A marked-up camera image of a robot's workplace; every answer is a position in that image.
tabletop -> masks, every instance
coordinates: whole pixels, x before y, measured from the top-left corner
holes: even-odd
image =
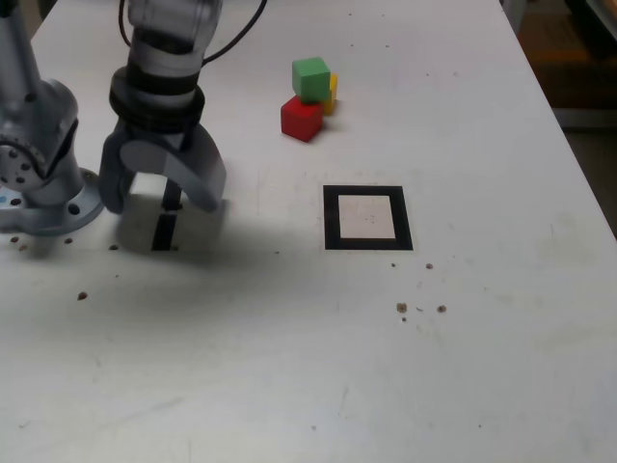
[[[60,0],[34,47],[98,171],[117,3]],[[339,104],[303,144],[311,56]],[[147,176],[122,217],[0,237],[1,461],[615,461],[615,239],[497,0],[271,0],[201,87],[225,202],[170,251]]]

cable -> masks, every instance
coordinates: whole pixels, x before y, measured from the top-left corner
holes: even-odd
[[[126,36],[126,30],[124,29],[124,4],[126,0],[120,0],[120,8],[118,13],[118,25],[120,26],[120,35],[122,36],[122,40],[126,43],[126,46],[131,46],[131,42]]]
[[[221,48],[216,53],[205,58],[203,62],[201,63],[201,67],[203,68],[208,63],[213,62],[217,58],[221,58],[228,51],[230,51],[236,44],[238,44],[238,42],[241,41],[244,38],[244,36],[247,35],[247,33],[253,28],[253,26],[255,26],[255,23],[257,22],[257,20],[263,13],[263,10],[266,8],[266,3],[268,3],[268,0],[261,0],[261,3],[259,4],[257,11],[255,12],[251,20],[247,23],[247,25],[244,26],[244,29],[242,29],[240,33],[237,36],[235,36],[235,38],[230,43],[225,45],[223,48]]]
[[[247,25],[244,26],[244,28],[238,33],[238,35],[235,36],[233,40],[230,41],[227,45],[225,45],[223,48],[221,48],[216,53],[213,53],[212,55],[205,58],[201,62],[201,67],[203,68],[208,63],[212,63],[214,60],[221,58],[228,51],[230,51],[236,44],[238,44],[239,41],[244,39],[244,36],[248,34],[248,32],[253,28],[253,26],[255,26],[255,23],[257,22],[257,20],[263,13],[263,10],[265,10],[267,3],[268,3],[268,0],[261,0],[261,2],[259,3],[259,7],[257,8],[257,11],[255,12],[251,20],[247,23]],[[126,4],[126,0],[120,0],[120,12],[118,14],[118,24],[120,25],[120,34],[122,36],[122,39],[124,40],[124,43],[126,43],[127,46],[131,46],[131,42],[126,36],[126,30],[124,29],[124,5],[125,4]]]

yellow cube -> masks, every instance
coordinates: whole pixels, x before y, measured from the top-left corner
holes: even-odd
[[[336,74],[330,74],[330,99],[322,101],[324,107],[324,114],[331,116],[336,107],[336,86],[338,85],[338,76]]]

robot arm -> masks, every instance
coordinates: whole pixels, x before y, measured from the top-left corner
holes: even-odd
[[[227,174],[199,125],[204,97],[198,80],[221,6],[222,0],[129,3],[133,40],[110,95],[119,122],[100,168],[101,199],[112,212],[122,212],[137,172],[167,177],[204,210],[220,204]]]
[[[71,232],[105,204],[121,213],[138,172],[167,177],[191,202],[213,210],[226,170],[200,126],[202,59],[222,0],[132,0],[127,66],[112,80],[119,116],[103,148],[100,177],[73,154],[77,102],[55,81],[40,80],[17,0],[0,0],[0,229]]]

black and white square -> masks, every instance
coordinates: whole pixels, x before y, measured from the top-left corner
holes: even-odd
[[[326,249],[412,251],[403,188],[324,185]]]

